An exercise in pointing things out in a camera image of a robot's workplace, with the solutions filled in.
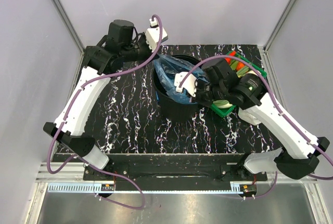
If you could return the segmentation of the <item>detached blue trash bag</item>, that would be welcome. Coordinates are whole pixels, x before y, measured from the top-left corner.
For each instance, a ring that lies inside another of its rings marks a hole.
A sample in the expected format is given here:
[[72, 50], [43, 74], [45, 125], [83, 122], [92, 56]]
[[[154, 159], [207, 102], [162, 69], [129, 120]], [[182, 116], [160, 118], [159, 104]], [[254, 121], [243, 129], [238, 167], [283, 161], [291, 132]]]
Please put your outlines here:
[[155, 72], [165, 90], [165, 93], [173, 101], [180, 104], [198, 104], [187, 95], [186, 92], [178, 93], [174, 85], [177, 73], [190, 71], [199, 61], [191, 56], [185, 55], [158, 55], [153, 61]]

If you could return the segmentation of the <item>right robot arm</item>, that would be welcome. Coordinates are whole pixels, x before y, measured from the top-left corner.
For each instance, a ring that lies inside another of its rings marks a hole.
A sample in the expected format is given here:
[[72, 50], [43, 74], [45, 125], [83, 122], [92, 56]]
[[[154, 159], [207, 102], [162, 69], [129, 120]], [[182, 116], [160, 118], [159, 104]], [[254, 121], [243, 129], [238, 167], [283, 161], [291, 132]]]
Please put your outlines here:
[[[238, 61], [249, 71], [239, 77], [228, 59]], [[263, 124], [281, 143], [277, 150], [245, 155], [236, 168], [240, 179], [249, 180], [259, 172], [281, 172], [296, 180], [306, 176], [332, 180], [314, 174], [320, 155], [332, 161], [325, 153], [329, 140], [302, 127], [280, 105], [261, 72], [251, 64], [227, 55], [210, 57], [196, 64], [182, 82], [193, 89], [190, 95], [196, 102], [210, 106], [225, 99], [239, 107], [242, 120], [252, 125]]]

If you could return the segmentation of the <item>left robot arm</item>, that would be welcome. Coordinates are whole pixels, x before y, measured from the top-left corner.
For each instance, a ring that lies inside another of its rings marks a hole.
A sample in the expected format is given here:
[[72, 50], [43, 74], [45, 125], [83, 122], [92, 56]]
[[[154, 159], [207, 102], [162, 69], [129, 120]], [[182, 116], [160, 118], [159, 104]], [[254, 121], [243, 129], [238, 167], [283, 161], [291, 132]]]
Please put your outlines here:
[[66, 106], [53, 122], [43, 126], [52, 143], [65, 146], [84, 163], [92, 165], [102, 180], [112, 176], [113, 168], [95, 139], [84, 133], [85, 124], [110, 79], [147, 65], [156, 57], [161, 43], [168, 39], [158, 16], [152, 16], [149, 23], [145, 32], [138, 33], [130, 21], [111, 22], [108, 33], [96, 45], [86, 47], [81, 75]]

